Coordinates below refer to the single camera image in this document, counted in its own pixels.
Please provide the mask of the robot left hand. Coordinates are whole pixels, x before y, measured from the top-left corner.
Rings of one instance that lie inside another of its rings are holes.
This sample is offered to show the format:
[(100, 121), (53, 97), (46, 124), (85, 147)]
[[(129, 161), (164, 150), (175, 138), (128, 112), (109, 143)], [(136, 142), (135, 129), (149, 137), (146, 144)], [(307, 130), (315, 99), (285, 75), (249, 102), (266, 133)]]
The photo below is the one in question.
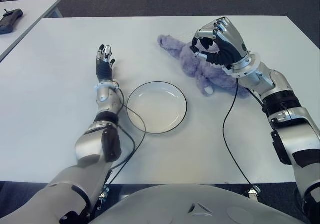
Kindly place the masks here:
[(99, 82), (113, 81), (113, 65), (115, 59), (111, 59), (112, 49), (110, 45), (102, 44), (96, 56), (96, 75)]

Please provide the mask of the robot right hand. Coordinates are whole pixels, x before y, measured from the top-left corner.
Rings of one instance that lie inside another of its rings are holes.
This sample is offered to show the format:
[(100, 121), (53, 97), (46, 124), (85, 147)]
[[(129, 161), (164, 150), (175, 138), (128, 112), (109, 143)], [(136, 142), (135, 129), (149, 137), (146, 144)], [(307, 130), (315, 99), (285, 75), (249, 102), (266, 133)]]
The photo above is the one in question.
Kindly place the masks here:
[(221, 17), (198, 29), (191, 51), (205, 61), (231, 69), (248, 56), (245, 42), (227, 17)]

